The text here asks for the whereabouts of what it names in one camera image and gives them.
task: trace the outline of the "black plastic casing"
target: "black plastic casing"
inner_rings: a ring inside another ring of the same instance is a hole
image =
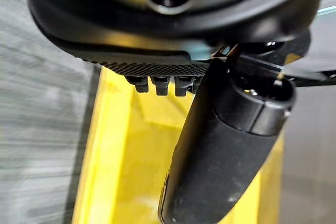
[[[136,9],[115,0],[28,0],[36,23],[57,46],[77,57],[96,62],[140,62],[146,56],[162,56],[170,63],[207,60],[195,59],[185,48],[165,49],[124,47],[110,44],[102,37],[121,31],[148,40],[198,39],[217,45],[221,41],[287,41],[306,30],[313,20],[320,0],[233,0],[199,12],[175,16]]]
[[[210,65],[173,154],[159,209],[165,224],[215,224],[234,207],[295,102],[294,86],[283,82],[280,100],[254,96],[224,63]]]

